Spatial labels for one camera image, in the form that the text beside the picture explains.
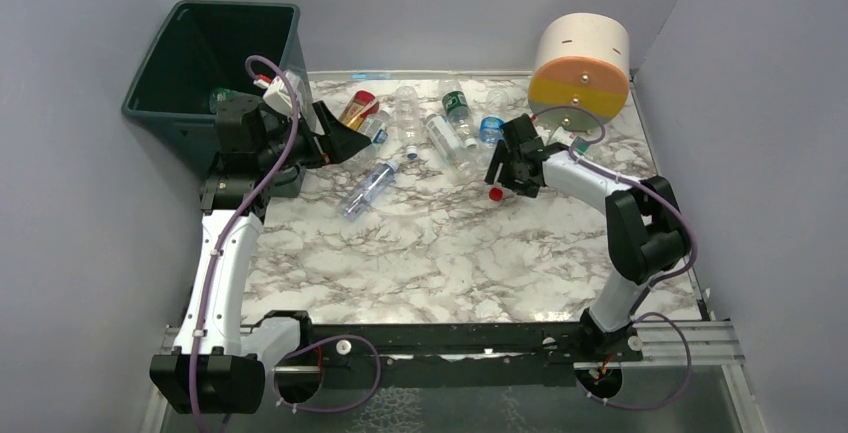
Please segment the clear bottle red cap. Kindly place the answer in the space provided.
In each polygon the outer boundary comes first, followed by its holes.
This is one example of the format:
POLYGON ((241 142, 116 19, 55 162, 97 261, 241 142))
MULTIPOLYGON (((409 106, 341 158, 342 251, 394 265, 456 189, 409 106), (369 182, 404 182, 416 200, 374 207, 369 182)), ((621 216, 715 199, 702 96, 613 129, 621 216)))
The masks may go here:
POLYGON ((510 201, 514 197, 514 192, 501 184, 494 184, 489 190, 489 198, 496 203, 510 201))

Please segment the clear bottle grey blue label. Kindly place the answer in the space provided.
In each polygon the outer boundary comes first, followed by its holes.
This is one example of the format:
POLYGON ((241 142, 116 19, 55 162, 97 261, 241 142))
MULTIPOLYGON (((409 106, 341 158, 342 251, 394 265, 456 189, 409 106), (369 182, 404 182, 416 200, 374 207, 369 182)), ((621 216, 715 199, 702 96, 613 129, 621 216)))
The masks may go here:
POLYGON ((344 167, 352 172, 366 171, 377 158, 378 152, 388 138, 387 125, 390 114, 385 110, 370 114, 358 128, 358 132, 367 136, 371 143, 344 163, 344 167))

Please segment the amber bottle red label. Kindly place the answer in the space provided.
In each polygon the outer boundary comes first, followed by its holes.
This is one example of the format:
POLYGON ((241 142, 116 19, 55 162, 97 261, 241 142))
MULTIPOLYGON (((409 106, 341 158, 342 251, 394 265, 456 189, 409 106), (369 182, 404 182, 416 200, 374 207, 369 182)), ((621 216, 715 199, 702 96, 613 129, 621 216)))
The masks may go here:
POLYGON ((367 117, 379 110, 379 100, 371 92, 357 91, 344 108, 338 120, 346 127, 356 131, 367 117))

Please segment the green tea bottle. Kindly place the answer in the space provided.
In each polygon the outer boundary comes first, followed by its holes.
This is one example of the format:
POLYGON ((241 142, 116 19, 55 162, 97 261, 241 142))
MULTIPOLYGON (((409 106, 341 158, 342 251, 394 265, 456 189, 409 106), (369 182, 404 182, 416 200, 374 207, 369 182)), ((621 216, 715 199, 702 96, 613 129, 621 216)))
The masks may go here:
POLYGON ((208 99, 208 105, 209 105, 210 113, 216 114, 218 107, 222 102, 225 102, 225 101, 228 101, 232 98, 238 97, 239 95, 240 95, 240 92, 232 90, 232 89, 222 88, 222 87, 214 88, 210 92, 209 99, 208 99))

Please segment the clear bottle blue label slim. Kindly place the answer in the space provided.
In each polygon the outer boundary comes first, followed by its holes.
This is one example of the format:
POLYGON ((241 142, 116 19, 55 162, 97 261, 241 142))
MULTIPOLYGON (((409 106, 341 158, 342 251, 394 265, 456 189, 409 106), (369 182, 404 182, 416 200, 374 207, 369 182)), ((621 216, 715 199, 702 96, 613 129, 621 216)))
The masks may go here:
POLYGON ((382 192, 395 182, 399 164, 387 161, 371 168, 353 190, 339 203, 338 211, 349 220, 355 221, 382 192))

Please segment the orange juice bottle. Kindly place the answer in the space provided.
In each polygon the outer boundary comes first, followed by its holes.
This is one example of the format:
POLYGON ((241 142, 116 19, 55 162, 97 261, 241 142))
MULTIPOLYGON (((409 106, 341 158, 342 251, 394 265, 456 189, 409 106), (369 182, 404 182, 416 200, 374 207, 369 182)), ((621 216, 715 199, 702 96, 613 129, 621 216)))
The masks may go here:
MULTIPOLYGON (((285 70, 284 74, 285 78, 294 89, 295 97, 300 108, 300 117, 306 120, 310 128, 313 128, 315 126, 315 115, 311 109, 311 93, 307 91, 307 84, 299 74, 292 70, 285 70)), ((287 117, 292 117, 292 98, 284 82, 281 83, 279 92, 284 104, 283 114, 287 117)))

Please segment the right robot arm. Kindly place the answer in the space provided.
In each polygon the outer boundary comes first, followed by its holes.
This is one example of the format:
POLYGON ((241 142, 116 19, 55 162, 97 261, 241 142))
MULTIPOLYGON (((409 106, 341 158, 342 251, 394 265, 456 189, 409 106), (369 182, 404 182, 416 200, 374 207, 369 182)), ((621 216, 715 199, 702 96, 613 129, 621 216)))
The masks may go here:
POLYGON ((639 179, 586 159, 576 146, 545 143, 534 119, 523 114, 504 123, 485 177, 513 193, 534 198, 556 189, 602 213, 613 271, 581 314, 582 350, 600 354, 621 342, 631 315, 657 282, 681 274, 680 261, 696 257, 696 241, 670 182, 639 179))

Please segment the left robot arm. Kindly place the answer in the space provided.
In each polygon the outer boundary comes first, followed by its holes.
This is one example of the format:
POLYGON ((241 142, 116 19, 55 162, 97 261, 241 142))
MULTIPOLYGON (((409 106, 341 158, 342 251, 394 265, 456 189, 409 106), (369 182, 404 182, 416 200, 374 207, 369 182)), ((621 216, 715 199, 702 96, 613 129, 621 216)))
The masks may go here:
POLYGON ((371 144, 322 102, 281 113, 257 96, 219 104, 214 156, 201 194, 202 248, 183 323, 170 352, 152 357, 149 376, 180 414, 251 414, 274 367, 303 344, 307 318, 273 314, 251 333, 241 330, 243 290, 282 170, 343 163, 371 144))

